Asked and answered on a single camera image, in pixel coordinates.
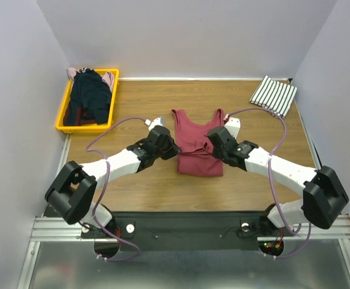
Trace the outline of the maroon tank top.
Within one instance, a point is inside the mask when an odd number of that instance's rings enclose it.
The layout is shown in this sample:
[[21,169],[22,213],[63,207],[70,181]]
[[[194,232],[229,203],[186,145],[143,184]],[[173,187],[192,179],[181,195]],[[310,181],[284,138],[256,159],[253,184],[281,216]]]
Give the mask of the maroon tank top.
[[184,110],[172,110],[175,142],[181,149],[178,155],[179,174],[197,177],[223,176],[223,162],[213,156],[213,145],[207,133],[223,125],[223,110],[218,108],[205,125],[192,122]]

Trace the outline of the black white striped tank top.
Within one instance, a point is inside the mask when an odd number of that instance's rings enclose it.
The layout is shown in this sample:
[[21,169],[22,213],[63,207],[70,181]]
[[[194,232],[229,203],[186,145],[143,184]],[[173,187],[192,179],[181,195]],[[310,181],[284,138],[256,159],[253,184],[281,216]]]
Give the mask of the black white striped tank top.
[[285,118],[298,88],[265,75],[249,102]]

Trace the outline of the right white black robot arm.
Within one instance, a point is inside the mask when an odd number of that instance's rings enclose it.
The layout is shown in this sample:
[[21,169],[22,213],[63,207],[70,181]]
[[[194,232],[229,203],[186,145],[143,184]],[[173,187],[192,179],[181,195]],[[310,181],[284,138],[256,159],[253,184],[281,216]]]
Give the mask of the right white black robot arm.
[[237,142],[229,130],[218,126],[207,133],[213,156],[231,167],[263,175],[270,185],[282,184],[300,196],[299,200],[276,202],[259,220],[262,233],[272,235],[280,228],[311,223],[329,229],[349,202],[337,173],[328,166],[320,169],[287,161],[250,141]]

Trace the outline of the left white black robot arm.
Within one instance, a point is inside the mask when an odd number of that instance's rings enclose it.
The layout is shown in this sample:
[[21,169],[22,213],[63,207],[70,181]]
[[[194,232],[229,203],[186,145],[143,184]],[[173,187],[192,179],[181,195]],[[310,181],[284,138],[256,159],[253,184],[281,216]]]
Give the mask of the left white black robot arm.
[[155,160],[168,160],[181,149],[175,144],[170,131],[157,125],[149,130],[148,136],[127,146],[119,153],[107,157],[101,151],[102,159],[92,163],[66,163],[45,193],[45,200],[69,225],[83,225],[83,236],[93,234],[99,239],[113,239],[116,222],[108,208],[101,201],[93,201],[95,191],[104,194],[109,182],[125,175],[138,173],[151,167]]

